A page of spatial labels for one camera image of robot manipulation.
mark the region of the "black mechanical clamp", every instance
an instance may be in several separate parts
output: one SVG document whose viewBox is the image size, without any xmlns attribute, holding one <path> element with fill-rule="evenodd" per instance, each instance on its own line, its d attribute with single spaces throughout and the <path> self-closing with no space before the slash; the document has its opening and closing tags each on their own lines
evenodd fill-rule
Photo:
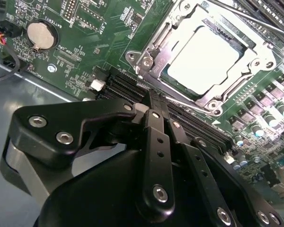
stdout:
<svg viewBox="0 0 284 227">
<path fill-rule="evenodd" d="M 126 150 L 73 177 L 78 156 Z M 163 97 L 22 107 L 0 164 L 43 206 L 37 227 L 284 227 L 276 211 L 203 138 L 189 141 Z"/>
</svg>

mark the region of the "green circuit board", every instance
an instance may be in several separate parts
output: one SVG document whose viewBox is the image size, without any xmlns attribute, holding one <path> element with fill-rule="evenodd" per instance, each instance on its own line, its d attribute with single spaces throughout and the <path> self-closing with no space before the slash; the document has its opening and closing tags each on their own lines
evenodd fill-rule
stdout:
<svg viewBox="0 0 284 227">
<path fill-rule="evenodd" d="M 59 34 L 56 48 L 43 53 L 29 48 L 25 36 L 8 42 L 31 64 L 30 73 L 82 100 L 92 96 L 84 83 L 95 66 L 130 69 L 124 53 L 144 48 L 170 5 L 171 0 L 7 0 L 7 20 L 26 28 L 45 19 Z M 49 63 L 55 73 L 47 70 Z"/>
<path fill-rule="evenodd" d="M 57 46 L 40 53 L 27 45 L 25 35 L 8 39 L 8 43 L 14 46 L 20 59 L 30 63 L 28 71 L 33 75 L 80 100 L 94 98 L 85 83 L 93 76 L 96 66 L 105 70 L 115 67 L 136 78 L 124 53 L 144 49 L 171 5 L 171 0 L 7 0 L 8 21 L 26 28 L 28 23 L 44 19 L 54 25 L 59 34 Z M 241 135 L 246 139 L 244 146 L 238 149 L 249 162 L 239 172 L 248 181 L 267 163 L 278 168 L 278 161 L 284 157 L 283 117 L 280 117 L 279 126 L 275 129 L 267 127 L 263 119 L 257 116 L 239 130 L 229 122 L 239 110 L 246 109 L 248 99 L 255 93 L 265 91 L 284 73 L 284 44 L 259 25 L 250 24 L 250 27 L 274 45 L 277 67 L 272 71 L 260 71 L 244 84 L 224 103 L 221 116 L 190 112 L 232 138 Z M 56 66 L 55 73 L 49 72 L 49 64 Z M 162 78 L 187 93 L 186 88 L 177 81 L 169 81 L 164 74 Z M 284 97 L 270 98 L 274 106 L 265 108 L 266 113 L 284 104 Z M 250 129 L 259 122 L 265 131 L 261 138 L 256 137 Z M 260 162 L 253 162 L 255 157 L 260 157 Z"/>
</svg>

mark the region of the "mounting screw hole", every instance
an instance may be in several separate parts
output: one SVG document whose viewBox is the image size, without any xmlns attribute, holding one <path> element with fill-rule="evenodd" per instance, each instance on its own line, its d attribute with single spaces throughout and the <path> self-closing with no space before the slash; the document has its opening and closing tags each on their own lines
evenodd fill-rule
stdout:
<svg viewBox="0 0 284 227">
<path fill-rule="evenodd" d="M 271 67 L 273 67 L 274 63 L 272 61 L 270 61 L 269 63 L 266 64 L 266 68 L 270 69 Z"/>
<path fill-rule="evenodd" d="M 158 151 L 157 155 L 158 155 L 159 157 L 164 157 L 164 154 L 163 154 L 161 151 Z"/>
<path fill-rule="evenodd" d="M 205 172 L 204 170 L 201 170 L 201 173 L 203 174 L 203 176 L 208 176 L 207 172 Z"/>
</svg>

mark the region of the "screw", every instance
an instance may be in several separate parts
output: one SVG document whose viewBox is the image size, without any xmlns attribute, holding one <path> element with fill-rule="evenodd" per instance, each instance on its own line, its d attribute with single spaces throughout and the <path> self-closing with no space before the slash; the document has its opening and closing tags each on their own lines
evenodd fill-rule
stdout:
<svg viewBox="0 0 284 227">
<path fill-rule="evenodd" d="M 56 135 L 56 139 L 65 145 L 71 144 L 74 141 L 74 138 L 72 135 L 70 135 L 68 132 L 61 131 Z"/>
<path fill-rule="evenodd" d="M 266 68 L 270 69 L 271 67 L 273 67 L 274 63 L 272 61 L 270 61 L 269 63 L 266 64 Z"/>
<path fill-rule="evenodd" d="M 217 214 L 220 218 L 220 220 L 227 226 L 230 226 L 231 225 L 231 218 L 230 216 L 228 215 L 228 213 L 222 209 L 221 207 L 219 207 L 217 209 Z"/>
<path fill-rule="evenodd" d="M 128 54 L 128 59 L 134 61 L 134 55 L 132 53 Z"/>
<path fill-rule="evenodd" d="M 167 202 L 168 195 L 164 188 L 160 186 L 154 186 L 152 193 L 159 202 Z"/>
<path fill-rule="evenodd" d="M 273 213 L 269 213 L 271 219 L 277 224 L 277 225 L 280 225 L 281 222 L 280 220 L 273 214 Z"/>
<path fill-rule="evenodd" d="M 189 9 L 190 9 L 190 5 L 189 5 L 189 4 L 186 4 L 186 5 L 184 6 L 184 9 L 189 10 Z"/>
<path fill-rule="evenodd" d="M 261 221 L 263 221 L 265 224 L 269 224 L 269 219 L 268 217 L 261 211 L 257 212 L 257 216 L 260 218 Z"/>
<path fill-rule="evenodd" d="M 179 128 L 181 127 L 178 122 L 173 122 L 172 124 L 173 124 L 177 129 L 179 129 Z"/>
<path fill-rule="evenodd" d="M 126 105 L 126 104 L 124 104 L 124 108 L 129 111 L 133 109 L 130 105 Z"/>
<path fill-rule="evenodd" d="M 153 115 L 155 118 L 160 118 L 160 115 L 157 114 L 157 113 L 155 113 L 155 112 L 153 112 L 152 115 Z"/>
<path fill-rule="evenodd" d="M 42 128 L 47 124 L 46 119 L 40 116 L 32 116 L 29 118 L 28 122 L 31 126 L 36 128 Z"/>
<path fill-rule="evenodd" d="M 202 147 L 207 147 L 206 143 L 203 140 L 199 140 L 199 143 L 201 144 Z"/>
<path fill-rule="evenodd" d="M 48 64 L 47 70 L 51 73 L 54 73 L 57 71 L 57 66 L 55 66 L 54 64 Z"/>
</svg>

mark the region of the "colored wires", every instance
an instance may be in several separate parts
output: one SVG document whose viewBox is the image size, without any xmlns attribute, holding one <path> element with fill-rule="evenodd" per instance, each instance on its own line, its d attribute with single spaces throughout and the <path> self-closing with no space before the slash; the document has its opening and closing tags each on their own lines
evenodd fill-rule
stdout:
<svg viewBox="0 0 284 227">
<path fill-rule="evenodd" d="M 20 60 L 19 60 L 16 52 L 14 51 L 14 49 L 12 47 L 10 47 L 9 45 L 7 45 L 6 37 L 2 33 L 0 33 L 0 44 L 2 46 L 4 46 L 4 49 L 13 58 L 14 64 L 15 64 L 15 67 L 10 72 L 8 72 L 7 74 L 0 77 L 0 81 L 2 81 L 2 80 L 10 78 L 11 76 L 13 76 L 15 73 L 18 72 L 18 70 L 20 69 Z"/>
</svg>

